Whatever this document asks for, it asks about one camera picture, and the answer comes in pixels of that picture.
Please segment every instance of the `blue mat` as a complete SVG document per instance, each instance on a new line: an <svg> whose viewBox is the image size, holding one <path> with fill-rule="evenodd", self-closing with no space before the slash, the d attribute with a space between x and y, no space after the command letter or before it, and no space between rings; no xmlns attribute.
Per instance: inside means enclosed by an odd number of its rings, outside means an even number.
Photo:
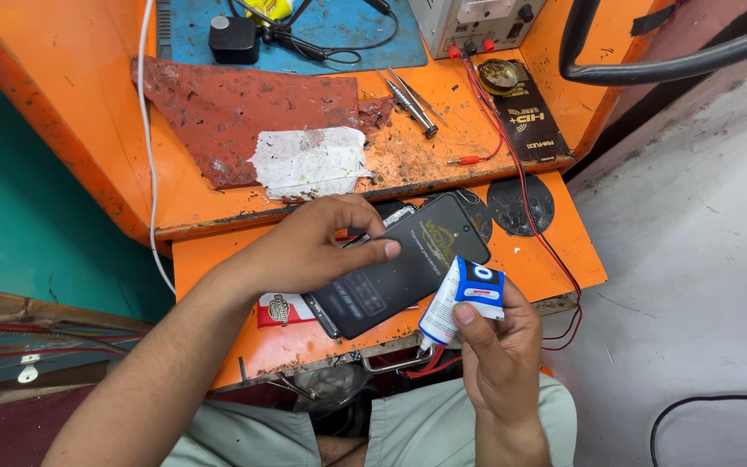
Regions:
<svg viewBox="0 0 747 467"><path fill-rule="evenodd" d="M417 21L408 0L389 0L399 18L399 32L379 48L359 51L354 65L333 61L309 61L298 53L274 44L261 45L256 70L293 70L302 75L325 75L347 71L381 70L386 67L421 67L428 64ZM293 5L294 10L300 2ZM239 14L242 8L236 4ZM227 0L172 0L160 3L158 11L158 57L192 65L219 65L209 50L209 22L213 16L232 16ZM394 21L365 0L314 0L293 26L293 33L320 46L358 47L384 40L393 32ZM352 60L350 54L337 55Z"/></svg>

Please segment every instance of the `plastic bag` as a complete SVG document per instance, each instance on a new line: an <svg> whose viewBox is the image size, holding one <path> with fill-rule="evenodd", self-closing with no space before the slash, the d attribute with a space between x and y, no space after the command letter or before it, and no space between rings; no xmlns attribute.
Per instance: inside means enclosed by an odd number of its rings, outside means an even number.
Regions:
<svg viewBox="0 0 747 467"><path fill-rule="evenodd" d="M313 420L344 407L371 378L362 366L346 363L296 375L296 386L316 394L316 402L299 396L293 410L310 413Z"/></svg>

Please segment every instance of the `grey pants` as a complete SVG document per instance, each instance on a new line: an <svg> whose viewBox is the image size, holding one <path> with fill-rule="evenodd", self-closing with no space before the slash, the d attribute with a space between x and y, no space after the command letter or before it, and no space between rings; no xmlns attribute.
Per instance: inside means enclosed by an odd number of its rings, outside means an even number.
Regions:
<svg viewBox="0 0 747 467"><path fill-rule="evenodd" d="M540 375L538 414L553 467L570 467L575 403ZM475 410L463 380L373 401L365 467L463 467L475 464ZM163 467L319 467L306 413L205 401Z"/></svg>

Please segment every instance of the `red packet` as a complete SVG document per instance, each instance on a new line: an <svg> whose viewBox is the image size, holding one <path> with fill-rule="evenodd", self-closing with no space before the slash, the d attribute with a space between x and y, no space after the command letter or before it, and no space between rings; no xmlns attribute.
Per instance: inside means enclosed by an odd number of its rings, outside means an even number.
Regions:
<svg viewBox="0 0 747 467"><path fill-rule="evenodd" d="M258 327L287 326L316 319L297 293L265 293L258 299Z"/></svg>

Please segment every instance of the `white cable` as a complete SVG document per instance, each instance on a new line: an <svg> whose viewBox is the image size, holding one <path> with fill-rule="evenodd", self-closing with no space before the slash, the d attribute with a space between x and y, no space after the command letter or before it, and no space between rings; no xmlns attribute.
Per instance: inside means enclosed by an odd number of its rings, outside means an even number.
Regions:
<svg viewBox="0 0 747 467"><path fill-rule="evenodd" d="M152 219L149 222L149 243L152 246L152 255L154 255L154 262L158 264L160 275L163 276L163 280L166 281L166 285L174 291L172 281L166 275L166 271L163 270L163 265L160 263L160 256L158 250L154 247L154 214L158 209L158 175L154 171L154 156L152 156L152 132L149 128L149 115L146 114L146 101L143 98L143 56L146 45L146 32L149 30L149 17L152 15L152 4L154 0L146 0L146 8L143 11L143 26L140 26L140 46L137 49L137 97L140 100L140 114L143 115L143 131L146 133L146 150L149 152L149 168L152 171Z"/></svg>

